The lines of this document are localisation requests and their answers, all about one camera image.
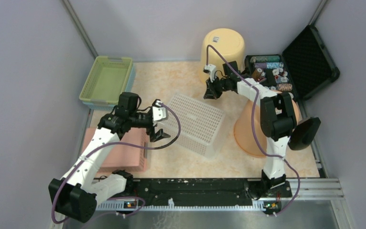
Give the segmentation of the white mesh plastic basket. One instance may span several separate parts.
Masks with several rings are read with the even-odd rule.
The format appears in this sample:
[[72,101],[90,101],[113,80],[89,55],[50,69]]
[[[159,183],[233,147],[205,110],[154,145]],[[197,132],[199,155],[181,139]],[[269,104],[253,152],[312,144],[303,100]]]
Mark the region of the white mesh plastic basket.
[[208,159],[215,158],[229,133],[226,113],[183,94],[175,94],[167,106],[175,112],[181,125],[176,143]]

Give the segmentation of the pink plastic basket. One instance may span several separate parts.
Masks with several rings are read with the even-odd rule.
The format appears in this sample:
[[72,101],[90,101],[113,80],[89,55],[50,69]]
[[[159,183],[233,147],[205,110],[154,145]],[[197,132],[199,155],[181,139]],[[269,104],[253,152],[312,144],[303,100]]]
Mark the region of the pink plastic basket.
[[[88,128],[83,142],[83,153],[89,153],[95,148],[108,142],[113,136],[109,129],[101,128],[96,134],[97,128]],[[148,143],[148,136],[143,128],[132,128],[121,139],[121,142],[137,146],[145,146]],[[109,154],[98,170],[99,174],[109,174],[115,170],[126,170],[127,172],[143,172],[146,170],[145,150],[141,148],[114,145],[108,146]]]

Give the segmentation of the orange capybara bucket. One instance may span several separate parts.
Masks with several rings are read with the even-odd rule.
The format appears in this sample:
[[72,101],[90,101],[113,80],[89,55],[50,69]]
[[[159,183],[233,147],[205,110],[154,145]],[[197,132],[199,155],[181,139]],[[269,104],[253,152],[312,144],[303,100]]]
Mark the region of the orange capybara bucket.
[[[234,125],[234,138],[238,146],[248,155],[256,158],[264,158],[265,155],[259,149],[252,129],[253,102],[248,100]],[[267,140],[260,125],[260,107],[257,105],[254,111],[254,127],[259,144],[267,152]]]

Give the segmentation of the yellow capybara bucket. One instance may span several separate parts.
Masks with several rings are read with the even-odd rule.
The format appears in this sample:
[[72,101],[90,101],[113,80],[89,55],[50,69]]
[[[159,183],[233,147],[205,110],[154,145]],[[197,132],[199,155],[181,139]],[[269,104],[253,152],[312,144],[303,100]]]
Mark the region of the yellow capybara bucket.
[[209,78],[209,75],[203,72],[206,65],[206,47],[208,45],[213,46],[228,62],[235,61],[239,71],[244,70],[245,42],[241,34],[228,28],[215,29],[205,36],[202,43],[198,72],[201,83],[205,83]]

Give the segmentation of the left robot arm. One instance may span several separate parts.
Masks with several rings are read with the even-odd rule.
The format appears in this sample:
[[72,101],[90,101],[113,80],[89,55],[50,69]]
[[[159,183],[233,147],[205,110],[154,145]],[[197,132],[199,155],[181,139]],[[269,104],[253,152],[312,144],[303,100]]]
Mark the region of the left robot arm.
[[145,148],[122,142],[132,128],[145,129],[150,142],[170,137],[162,129],[156,131],[155,127],[158,122],[167,120],[169,114],[177,117],[176,113],[159,99],[150,107],[139,109],[141,101],[138,94],[121,93],[112,111],[100,119],[91,141],[77,161],[61,179],[53,179],[49,183],[54,224],[62,224],[68,219],[86,223],[98,205],[116,194],[128,197],[133,193],[134,185],[123,171],[112,173],[97,183],[93,180],[114,146]]

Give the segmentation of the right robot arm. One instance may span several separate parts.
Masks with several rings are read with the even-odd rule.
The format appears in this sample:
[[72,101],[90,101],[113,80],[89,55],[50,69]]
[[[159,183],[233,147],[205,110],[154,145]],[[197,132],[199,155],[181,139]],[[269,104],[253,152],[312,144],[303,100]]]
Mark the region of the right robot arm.
[[244,78],[237,71],[219,79],[216,66],[206,64],[203,72],[209,75],[205,99],[218,99],[223,92],[233,91],[253,102],[251,115],[255,114],[257,107],[260,109],[260,127],[267,142],[267,148],[261,151],[267,156],[267,161],[257,191],[260,195],[274,196],[286,181],[284,165],[288,163],[285,158],[287,148],[298,151],[311,145],[321,120],[310,117],[298,123],[288,92],[270,90],[253,78]]

